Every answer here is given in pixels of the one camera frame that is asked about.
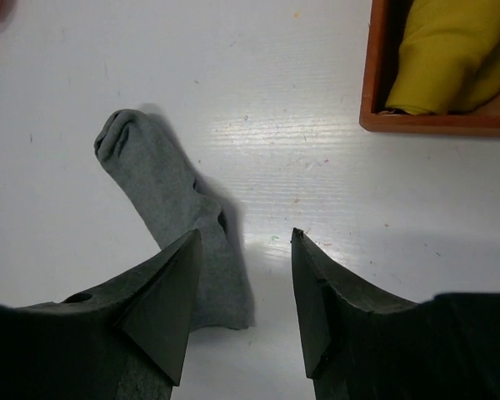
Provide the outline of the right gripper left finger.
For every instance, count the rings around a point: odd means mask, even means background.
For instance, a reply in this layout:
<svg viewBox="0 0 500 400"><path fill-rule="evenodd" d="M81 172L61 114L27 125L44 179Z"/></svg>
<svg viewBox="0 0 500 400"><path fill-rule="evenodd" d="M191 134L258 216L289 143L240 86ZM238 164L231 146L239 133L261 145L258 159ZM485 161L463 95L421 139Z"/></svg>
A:
<svg viewBox="0 0 500 400"><path fill-rule="evenodd" d="M200 232L63 302L0 305L0 399L168 399L181 380Z"/></svg>

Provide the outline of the grey sock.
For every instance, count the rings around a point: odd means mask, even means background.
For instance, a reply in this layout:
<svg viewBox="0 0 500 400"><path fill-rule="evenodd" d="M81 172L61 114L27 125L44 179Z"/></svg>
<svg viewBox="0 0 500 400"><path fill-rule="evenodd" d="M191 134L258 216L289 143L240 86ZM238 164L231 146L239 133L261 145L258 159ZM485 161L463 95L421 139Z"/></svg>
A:
<svg viewBox="0 0 500 400"><path fill-rule="evenodd" d="M252 294L221 205L200 190L198 176L166 128L135 109L117 110L94 142L104 171L123 190L154 241L165 248L184 233L202 238L202 269L192 329L247 329Z"/></svg>

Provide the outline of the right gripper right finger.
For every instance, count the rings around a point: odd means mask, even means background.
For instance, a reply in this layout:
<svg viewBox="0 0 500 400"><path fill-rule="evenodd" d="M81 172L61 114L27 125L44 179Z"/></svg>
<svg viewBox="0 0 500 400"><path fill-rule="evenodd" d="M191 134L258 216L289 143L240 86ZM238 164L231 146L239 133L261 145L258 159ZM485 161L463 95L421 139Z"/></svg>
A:
<svg viewBox="0 0 500 400"><path fill-rule="evenodd" d="M319 399L500 399L500 293L415 303L292 232L307 377Z"/></svg>

